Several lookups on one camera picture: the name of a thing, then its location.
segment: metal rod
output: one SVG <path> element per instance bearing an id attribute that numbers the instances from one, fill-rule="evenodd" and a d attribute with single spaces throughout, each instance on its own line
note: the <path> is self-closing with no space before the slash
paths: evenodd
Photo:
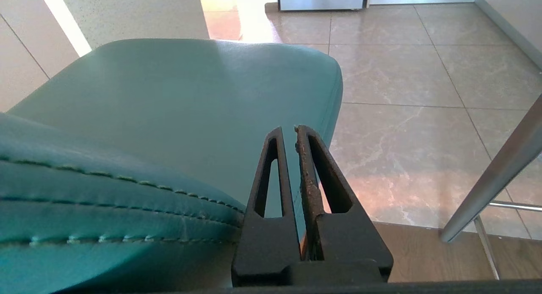
<path id="1" fill-rule="evenodd" d="M 487 237 L 486 230 L 484 228 L 484 224 L 482 223 L 482 218 L 480 216 L 477 216 L 474 219 L 474 226 L 476 226 L 476 231 L 478 232 L 478 237 L 480 237 L 480 241 L 482 242 L 482 246 L 484 247 L 484 252 L 486 252 L 487 261 L 489 261 L 489 266 L 491 267 L 491 271 L 493 272 L 493 276 L 495 279 L 499 280 L 499 270 L 497 269 L 497 266 L 495 265 L 495 257 L 493 256 L 493 250 L 491 249 L 491 244 L 489 243 L 489 238 Z"/>
<path id="2" fill-rule="evenodd" d="M 539 213 L 542 213 L 542 206 L 539 206 L 539 205 L 504 202 L 504 201 L 496 201 L 496 200 L 493 200 L 489 205 L 494 206 L 494 207 L 521 209 L 523 211 L 537 211 Z"/>
<path id="3" fill-rule="evenodd" d="M 450 242 L 542 151 L 542 95 L 529 109 L 441 233 Z"/>

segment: white wall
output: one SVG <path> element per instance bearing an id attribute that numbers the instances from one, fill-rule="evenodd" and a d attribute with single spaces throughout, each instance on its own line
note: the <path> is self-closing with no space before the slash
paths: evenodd
<path id="1" fill-rule="evenodd" d="M 0 17 L 0 112 L 48 80 L 4 18 Z"/>
<path id="2" fill-rule="evenodd" d="M 209 39 L 200 0 L 64 2 L 93 49 L 120 39 Z"/>
<path id="3" fill-rule="evenodd" d="M 0 0 L 0 112 L 78 58 L 43 0 Z"/>
<path id="4" fill-rule="evenodd" d="M 79 57 L 43 0 L 0 0 L 0 14 L 49 77 Z"/>
<path id="5" fill-rule="evenodd" d="M 486 0 L 538 51 L 542 51 L 542 0 Z"/>

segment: floor tile grout line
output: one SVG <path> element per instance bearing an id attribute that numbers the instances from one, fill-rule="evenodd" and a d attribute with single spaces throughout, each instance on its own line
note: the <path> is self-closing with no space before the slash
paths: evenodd
<path id="1" fill-rule="evenodd" d="M 303 45 L 326 45 L 326 43 L 294 43 L 294 44 L 303 44 Z M 329 45 L 358 45 L 358 46 L 512 46 L 505 44 L 368 44 L 368 43 L 331 43 L 329 40 Z"/>
<path id="2" fill-rule="evenodd" d="M 470 122 L 474 128 L 474 131 L 476 132 L 476 135 L 478 135 L 478 139 L 480 139 L 480 142 L 482 143 L 482 147 L 484 147 L 484 150 L 486 151 L 486 154 L 487 154 L 487 157 L 489 157 L 489 162 L 491 163 L 492 159 L 491 159 L 491 155 L 489 154 L 489 151 L 486 147 L 486 144 L 484 143 L 484 140 L 482 139 L 482 136 L 480 135 L 480 132 L 478 132 L 478 128 L 476 128 L 476 125 L 474 124 L 474 121 L 472 119 L 472 117 L 470 116 L 470 113 L 469 113 L 469 110 L 467 109 L 466 105 L 465 105 L 465 102 L 463 102 L 463 99 L 461 98 L 461 95 L 459 95 L 459 91 L 457 90 L 457 87 L 455 86 L 455 83 L 454 81 L 451 79 L 451 76 L 450 76 L 450 72 L 448 71 L 448 69 L 446 68 L 446 65 L 444 64 L 444 61 L 442 60 L 442 57 L 439 53 L 439 50 L 437 49 L 437 47 L 435 46 L 435 43 L 433 42 L 433 40 L 431 39 L 431 36 L 429 35 L 429 32 L 427 31 L 427 28 L 426 28 L 426 25 L 423 23 L 423 20 L 422 20 L 422 17 L 420 16 L 420 14 L 418 13 L 418 9 L 416 9 L 414 7 L 414 9 L 416 10 L 416 13 L 418 14 L 418 18 L 420 18 L 420 21 L 422 22 L 422 26 L 423 28 L 426 30 L 427 32 L 427 35 L 429 36 L 429 39 L 431 40 L 431 43 L 433 43 L 433 47 L 437 53 L 437 56 L 439 56 L 439 59 L 441 61 L 441 64 L 442 66 L 444 67 L 445 71 L 446 71 L 446 74 L 448 75 L 448 78 L 450 79 L 450 82 L 451 84 L 454 86 L 454 89 L 455 89 L 455 92 L 457 93 L 457 96 L 459 97 L 459 100 L 461 101 L 462 105 L 463 105 L 463 108 L 465 109 L 465 112 L 467 112 L 467 116 L 469 117 L 470 119 Z M 510 198 L 511 201 L 514 201 L 510 195 L 510 192 L 507 190 L 507 188 L 505 188 L 505 191 L 506 191 L 506 195 Z M 523 221 L 523 219 L 521 218 L 521 215 L 519 214 L 519 211 L 516 209 L 515 210 L 516 213 L 517 213 L 517 216 L 519 217 L 521 223 L 523 224 L 523 227 L 525 228 L 525 231 L 527 232 L 527 235 L 529 236 L 529 238 L 532 239 L 532 236 L 531 236 L 531 232 L 529 232 L 529 230 L 527 229 L 527 225 L 525 225 L 525 222 Z"/>
<path id="3" fill-rule="evenodd" d="M 342 103 L 347 103 L 349 105 L 395 105 L 399 107 L 424 107 L 424 108 L 464 108 L 464 107 L 447 107 L 445 105 L 402 105 L 399 103 L 351 103 L 349 101 L 343 101 Z M 524 109 L 507 109 L 507 108 L 467 108 L 467 109 L 482 109 L 482 110 L 491 110 L 491 111 L 527 111 Z"/>
<path id="4" fill-rule="evenodd" d="M 347 101 L 343 101 L 342 103 L 346 103 L 347 105 L 390 105 L 390 106 L 396 106 L 396 107 L 422 107 L 422 108 L 452 108 L 452 109 L 463 109 L 463 107 L 445 107 L 445 106 L 439 106 L 439 105 L 399 105 L 396 103 L 349 103 Z"/>
<path id="5" fill-rule="evenodd" d="M 440 227 L 440 226 L 420 226 L 420 225 L 411 225 L 411 224 L 401 224 L 399 222 L 383 222 L 383 221 L 372 221 L 372 222 L 376 223 L 378 225 L 409 226 L 409 227 L 416 227 L 418 229 L 424 228 L 426 230 L 442 230 L 442 227 Z M 476 234 L 476 232 L 469 232 L 468 230 L 464 230 L 463 232 L 470 233 L 470 234 Z M 490 234 L 490 233 L 488 233 L 488 236 L 499 236 L 499 237 L 510 238 L 510 239 L 529 240 L 529 238 L 513 237 L 513 236 L 505 236 L 505 235 L 496 235 L 496 234 Z"/>

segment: stitching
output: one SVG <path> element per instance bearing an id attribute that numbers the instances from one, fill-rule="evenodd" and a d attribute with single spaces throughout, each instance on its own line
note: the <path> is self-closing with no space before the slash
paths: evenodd
<path id="1" fill-rule="evenodd" d="M 62 205 L 80 205 L 80 206 L 90 206 L 90 207 L 105 207 L 105 208 L 112 208 L 112 209 L 126 209 L 128 211 L 147 211 L 149 213 L 160 213 L 160 214 L 166 214 L 166 215 L 174 215 L 174 216 L 182 216 L 182 217 L 188 217 L 190 219 L 201 219 L 204 221 L 212 221 L 217 223 L 226 224 L 235 228 L 240 228 L 239 224 L 234 224 L 230 222 L 226 222 L 222 219 L 213 219 L 205 216 L 196 216 L 194 214 L 188 215 L 188 214 L 182 214 L 182 213 L 176 213 L 174 211 L 161 211 L 159 209 L 151 209 L 151 208 L 144 208 L 144 207 L 136 207 L 136 206 L 125 206 L 125 205 L 112 205 L 112 204 L 104 204 L 104 203 L 91 203 L 91 202 L 74 202 L 74 201 L 67 201 L 67 200 L 48 200 L 48 199 L 40 199 L 40 198 L 25 198 L 25 197 L 0 197 L 0 200 L 2 201 L 11 201 L 11 202 L 27 202 L 27 203 L 52 203 L 52 204 L 62 204 Z"/>
<path id="2" fill-rule="evenodd" d="M 116 238 L 107 238 L 105 236 L 92 237 L 92 238 L 76 238 L 69 236 L 67 238 L 59 239 L 23 239 L 23 240 L 10 240 L 0 242 L 0 248 L 2 247 L 37 247 L 37 246 L 51 246 L 51 245 L 76 245 L 76 244 L 120 244 L 120 243 L 177 243 L 177 244 L 236 244 L 236 241 L 230 240 L 217 240 L 217 239 L 182 239 L 182 238 L 164 238 L 155 236 L 124 236 Z"/>
<path id="3" fill-rule="evenodd" d="M 184 190 L 174 190 L 173 188 L 171 188 L 169 186 L 158 185 L 158 184 L 155 184 L 153 182 L 150 182 L 149 180 L 136 180 L 135 178 L 132 178 L 132 177 L 129 177 L 129 176 L 123 176 L 123 175 L 115 176 L 115 175 L 110 174 L 110 173 L 105 172 L 105 171 L 85 171 L 82 168 L 77 167 L 77 166 L 73 166 L 73 165 L 53 166 L 53 165 L 51 165 L 49 163 L 46 163 L 44 161 L 30 161 L 28 159 L 11 159 L 11 158 L 9 158 L 9 157 L 7 157 L 5 155 L 0 155 L 0 161 L 6 161 L 6 162 L 12 163 L 12 164 L 34 165 L 34 166 L 46 167 L 46 168 L 54 169 L 54 170 L 77 172 L 79 174 L 84 174 L 84 175 L 89 175 L 89 176 L 102 176 L 102 177 L 105 177 L 105 178 L 112 178 L 113 180 L 124 180 L 126 182 L 132 182 L 134 184 L 138 184 L 138 185 L 142 185 L 142 186 L 150 186 L 150 187 L 157 188 L 157 189 L 160 189 L 160 190 L 171 191 L 171 192 L 173 192 L 175 194 L 182 194 L 182 195 L 186 195 L 186 196 L 189 196 L 189 197 L 194 197 L 194 198 L 199 199 L 199 200 L 215 203 L 215 204 L 218 204 L 218 205 L 224 205 L 225 207 L 233 209 L 234 211 L 237 211 L 238 213 L 244 214 L 244 211 L 242 211 L 238 207 L 230 205 L 230 204 L 225 203 L 223 201 L 209 199 L 206 196 L 199 196 L 199 195 L 194 194 L 192 192 L 190 192 L 190 193 L 185 192 Z"/>

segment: leather upholstery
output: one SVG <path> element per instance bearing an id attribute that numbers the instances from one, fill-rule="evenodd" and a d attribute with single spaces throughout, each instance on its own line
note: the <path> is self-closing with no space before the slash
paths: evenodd
<path id="1" fill-rule="evenodd" d="M 231 261 L 244 207 L 211 186 L 5 114 L 0 149 L 1 293 L 210 286 L 198 263 Z"/>

